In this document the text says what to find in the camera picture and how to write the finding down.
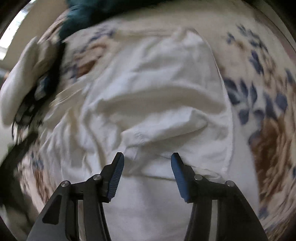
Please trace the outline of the dark teal folded quilt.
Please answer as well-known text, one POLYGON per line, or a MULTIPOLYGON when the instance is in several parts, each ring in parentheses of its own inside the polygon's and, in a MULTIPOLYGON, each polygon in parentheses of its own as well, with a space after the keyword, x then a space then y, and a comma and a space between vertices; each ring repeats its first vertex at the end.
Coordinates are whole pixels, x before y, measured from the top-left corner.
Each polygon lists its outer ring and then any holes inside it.
POLYGON ((69 12, 59 31, 61 40, 130 8, 128 1, 67 1, 67 4, 69 12))

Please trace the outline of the black white patterned garment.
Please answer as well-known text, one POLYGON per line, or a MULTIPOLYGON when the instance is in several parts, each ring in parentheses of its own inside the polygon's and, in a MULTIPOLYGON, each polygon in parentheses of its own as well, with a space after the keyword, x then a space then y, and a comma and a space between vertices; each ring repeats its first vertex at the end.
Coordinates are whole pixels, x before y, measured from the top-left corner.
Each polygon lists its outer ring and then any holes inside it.
POLYGON ((35 116, 42 110, 48 100, 54 95, 60 82, 60 66, 65 52, 66 43, 58 43, 57 57, 53 64, 39 79, 23 99, 12 123, 21 127, 30 126, 35 116))

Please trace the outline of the floral bed blanket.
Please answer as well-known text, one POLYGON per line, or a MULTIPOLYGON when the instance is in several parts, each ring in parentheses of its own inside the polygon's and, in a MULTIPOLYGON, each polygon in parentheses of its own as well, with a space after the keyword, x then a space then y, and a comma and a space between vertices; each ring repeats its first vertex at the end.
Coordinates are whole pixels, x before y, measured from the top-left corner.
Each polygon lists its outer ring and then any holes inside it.
POLYGON ((90 73, 118 31, 192 29, 214 56, 253 157, 256 213, 269 240, 278 240, 295 213, 295 64, 273 32, 242 1, 173 1, 110 18, 66 38, 57 93, 32 123, 37 141, 18 171, 21 190, 41 211, 52 184, 40 154, 44 119, 56 96, 90 73))

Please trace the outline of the white cloth garment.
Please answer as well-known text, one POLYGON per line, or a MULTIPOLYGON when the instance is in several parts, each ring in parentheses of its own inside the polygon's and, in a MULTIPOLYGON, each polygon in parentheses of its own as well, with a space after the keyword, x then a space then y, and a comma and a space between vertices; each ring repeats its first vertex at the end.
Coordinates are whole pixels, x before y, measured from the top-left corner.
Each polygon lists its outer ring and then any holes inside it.
POLYGON ((236 183, 259 209, 251 151, 209 45, 192 29, 118 31, 94 69, 60 92, 40 154, 52 184, 85 181, 125 156, 104 208, 112 240, 183 240, 191 205, 171 155, 209 180, 236 183))

